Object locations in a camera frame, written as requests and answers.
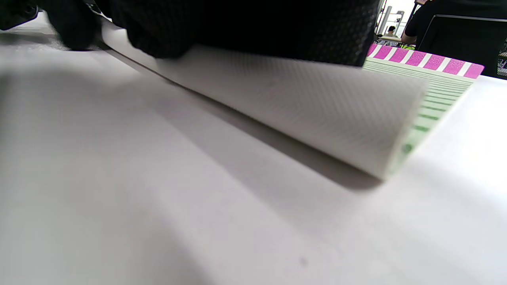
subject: black glove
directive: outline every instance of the black glove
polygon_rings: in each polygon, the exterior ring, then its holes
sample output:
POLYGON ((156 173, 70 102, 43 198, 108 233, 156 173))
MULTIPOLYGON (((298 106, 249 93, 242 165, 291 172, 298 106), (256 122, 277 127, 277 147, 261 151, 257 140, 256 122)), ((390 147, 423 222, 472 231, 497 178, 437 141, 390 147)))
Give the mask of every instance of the black glove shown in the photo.
POLYGON ((71 50, 87 50, 100 29, 97 16, 83 0, 36 0, 61 41, 71 50))
POLYGON ((37 17, 33 0, 0 0, 0 30, 8 30, 37 17))

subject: magenta striped pattern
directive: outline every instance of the magenta striped pattern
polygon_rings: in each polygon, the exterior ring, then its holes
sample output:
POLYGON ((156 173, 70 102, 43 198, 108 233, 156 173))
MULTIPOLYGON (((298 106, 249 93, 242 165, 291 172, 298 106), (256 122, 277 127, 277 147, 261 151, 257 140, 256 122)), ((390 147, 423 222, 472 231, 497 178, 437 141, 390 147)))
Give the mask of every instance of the magenta striped pattern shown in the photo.
MULTIPOLYGON (((426 53, 414 51, 410 58, 406 58, 409 50, 400 49, 396 47, 389 46, 381 46, 376 54, 373 52, 377 49, 377 45, 372 45, 368 52, 369 57, 374 57, 378 59, 384 59, 386 56, 392 51, 392 49, 396 49, 393 56, 389 59, 392 62, 404 62, 404 64, 408 64, 411 66, 418 66, 426 56, 426 53)), ((451 59, 445 60, 446 58, 440 55, 431 55, 428 62, 424 65, 423 68, 430 70, 442 70, 444 73, 454 74, 459 76, 464 76, 472 79, 476 79, 481 75, 482 70, 484 70, 484 66, 472 63, 470 66, 465 65, 464 61, 451 59)))

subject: pink and white stripes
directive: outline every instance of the pink and white stripes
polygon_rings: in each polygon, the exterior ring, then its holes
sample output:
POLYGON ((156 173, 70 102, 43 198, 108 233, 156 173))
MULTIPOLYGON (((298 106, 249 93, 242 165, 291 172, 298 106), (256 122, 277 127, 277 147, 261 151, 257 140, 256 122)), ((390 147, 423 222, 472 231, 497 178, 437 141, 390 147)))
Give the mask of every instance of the pink and white stripes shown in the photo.
POLYGON ((484 67, 457 59, 389 46, 372 45, 368 57, 389 60, 457 76, 476 79, 484 67))

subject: black shirt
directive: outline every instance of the black shirt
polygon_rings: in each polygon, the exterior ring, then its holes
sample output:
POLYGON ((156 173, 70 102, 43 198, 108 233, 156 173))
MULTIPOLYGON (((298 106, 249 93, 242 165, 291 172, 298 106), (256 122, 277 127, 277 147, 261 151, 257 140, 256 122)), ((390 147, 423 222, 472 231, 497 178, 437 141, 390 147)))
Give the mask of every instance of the black shirt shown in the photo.
POLYGON ((427 1, 405 28, 409 37, 421 43, 434 15, 454 15, 507 19, 507 0, 433 0, 427 1))

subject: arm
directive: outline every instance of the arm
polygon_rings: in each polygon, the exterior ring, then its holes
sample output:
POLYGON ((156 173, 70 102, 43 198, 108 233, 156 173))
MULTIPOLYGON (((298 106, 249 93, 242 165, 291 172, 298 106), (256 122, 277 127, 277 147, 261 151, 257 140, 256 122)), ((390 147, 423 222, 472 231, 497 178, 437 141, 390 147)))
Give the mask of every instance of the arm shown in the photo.
POLYGON ((407 45, 414 45, 416 42, 417 42, 417 36, 411 37, 411 36, 408 36, 405 32, 403 32, 402 43, 407 44, 407 45))

